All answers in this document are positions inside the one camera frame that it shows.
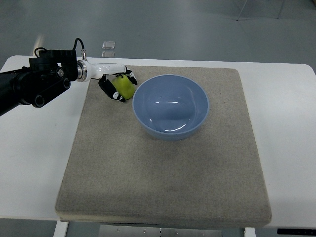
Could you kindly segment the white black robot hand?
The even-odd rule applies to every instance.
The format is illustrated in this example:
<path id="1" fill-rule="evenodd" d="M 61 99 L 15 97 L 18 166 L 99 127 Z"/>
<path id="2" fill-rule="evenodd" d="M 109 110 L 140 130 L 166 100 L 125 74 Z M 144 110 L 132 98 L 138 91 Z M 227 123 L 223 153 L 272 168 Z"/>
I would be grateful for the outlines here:
<path id="1" fill-rule="evenodd" d="M 120 102 L 126 102 L 112 84 L 112 80 L 120 75 L 126 75 L 134 84 L 138 84 L 134 73 L 123 64 L 91 64 L 84 60 L 77 61 L 78 79 L 77 81 L 86 82 L 91 79 L 98 81 L 99 87 L 110 98 Z"/>

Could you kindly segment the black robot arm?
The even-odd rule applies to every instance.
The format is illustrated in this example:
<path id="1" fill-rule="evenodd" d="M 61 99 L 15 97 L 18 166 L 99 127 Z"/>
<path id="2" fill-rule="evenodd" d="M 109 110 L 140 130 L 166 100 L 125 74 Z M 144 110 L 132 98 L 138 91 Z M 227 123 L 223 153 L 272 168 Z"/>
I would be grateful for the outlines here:
<path id="1" fill-rule="evenodd" d="M 0 74 L 0 114 L 11 111 L 19 105 L 41 108 L 68 90 L 71 82 L 83 74 L 77 63 L 76 47 L 83 41 L 75 39 L 71 50 L 48 50 L 38 47 L 35 58 L 29 58 L 29 67 L 2 72 Z"/>

